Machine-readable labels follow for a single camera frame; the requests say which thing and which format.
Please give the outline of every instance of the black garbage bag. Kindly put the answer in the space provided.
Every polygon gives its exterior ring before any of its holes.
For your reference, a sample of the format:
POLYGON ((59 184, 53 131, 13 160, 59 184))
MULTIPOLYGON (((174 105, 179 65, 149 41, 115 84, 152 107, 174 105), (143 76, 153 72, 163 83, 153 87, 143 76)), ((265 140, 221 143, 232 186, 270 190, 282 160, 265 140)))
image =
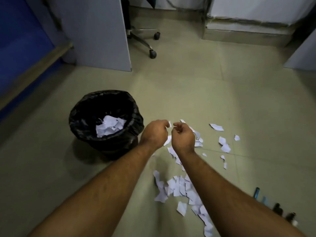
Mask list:
POLYGON ((85 95, 71 110, 69 126, 73 134, 91 147, 115 160, 138 144, 138 135, 144 130, 144 119, 133 97, 126 91, 104 90, 85 95), (97 137, 95 126, 103 118, 113 116, 126 120, 122 130, 97 137))

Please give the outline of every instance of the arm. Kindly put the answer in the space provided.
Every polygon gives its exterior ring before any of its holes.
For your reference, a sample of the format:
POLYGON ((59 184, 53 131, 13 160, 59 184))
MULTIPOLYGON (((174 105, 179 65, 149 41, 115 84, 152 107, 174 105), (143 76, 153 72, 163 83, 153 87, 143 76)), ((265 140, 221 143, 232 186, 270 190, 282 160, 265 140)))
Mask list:
POLYGON ((303 237, 297 228, 229 183, 194 151, 195 136, 174 123, 172 147, 221 236, 303 237))
POLYGON ((149 157, 167 140, 166 126, 167 120, 151 122, 137 147, 69 197, 29 236, 112 236, 149 157))

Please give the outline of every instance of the office chair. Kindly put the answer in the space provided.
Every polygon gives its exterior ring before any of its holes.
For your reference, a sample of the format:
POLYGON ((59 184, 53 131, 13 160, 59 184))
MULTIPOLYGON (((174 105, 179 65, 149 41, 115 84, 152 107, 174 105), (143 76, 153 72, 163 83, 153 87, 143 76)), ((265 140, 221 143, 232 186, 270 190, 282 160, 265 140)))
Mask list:
POLYGON ((125 29, 126 29, 126 35, 127 38, 129 39, 135 39, 141 44, 143 44, 145 47, 149 48, 149 57, 151 59, 155 59, 157 56, 157 53, 153 50, 151 45, 147 41, 145 41, 142 37, 139 36, 140 33, 143 32, 156 32, 154 34, 154 39, 159 40, 160 38, 160 31, 159 29, 136 29, 134 26, 131 26, 131 21, 130 21, 130 12, 129 12, 129 6, 130 2, 129 0, 121 0, 122 3, 122 10, 123 10, 123 17, 124 17, 124 24, 125 24, 125 29))

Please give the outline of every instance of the beige floor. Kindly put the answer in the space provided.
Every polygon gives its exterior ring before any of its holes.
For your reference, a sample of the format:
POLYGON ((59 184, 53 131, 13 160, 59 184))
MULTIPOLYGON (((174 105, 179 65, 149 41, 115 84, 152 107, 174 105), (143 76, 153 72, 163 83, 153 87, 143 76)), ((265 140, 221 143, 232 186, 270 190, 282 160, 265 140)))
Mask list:
MULTIPOLYGON (((313 73, 282 68, 291 50, 201 40, 196 23, 137 19, 160 27, 157 51, 130 42, 133 72, 64 66, 38 87, 0 125, 0 235, 25 236, 68 195, 106 163, 79 143, 68 115, 84 95, 121 89, 136 99, 145 124, 184 119, 204 139, 199 154, 229 181, 252 194, 255 187, 314 235, 316 194, 316 88, 313 73), (219 133, 208 124, 225 129, 219 133), (235 142, 234 134, 241 140, 235 142), (223 169, 219 135, 231 146, 223 169)), ((148 162, 114 236, 203 236, 203 223, 188 209, 176 212, 181 197, 154 202, 152 172, 163 179, 185 175, 161 148, 148 162)))

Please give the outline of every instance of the chair caster wheel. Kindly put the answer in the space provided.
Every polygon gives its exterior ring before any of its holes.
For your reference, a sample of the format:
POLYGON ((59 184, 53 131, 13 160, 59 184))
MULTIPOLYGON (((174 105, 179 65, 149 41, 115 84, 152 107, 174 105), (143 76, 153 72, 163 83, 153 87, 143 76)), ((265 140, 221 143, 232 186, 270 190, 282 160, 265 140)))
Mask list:
POLYGON ((154 50, 149 50, 149 57, 151 59, 155 59, 157 56, 157 53, 154 50))
POLYGON ((154 35, 154 39, 159 40, 159 38, 160 38, 160 32, 156 32, 154 35))

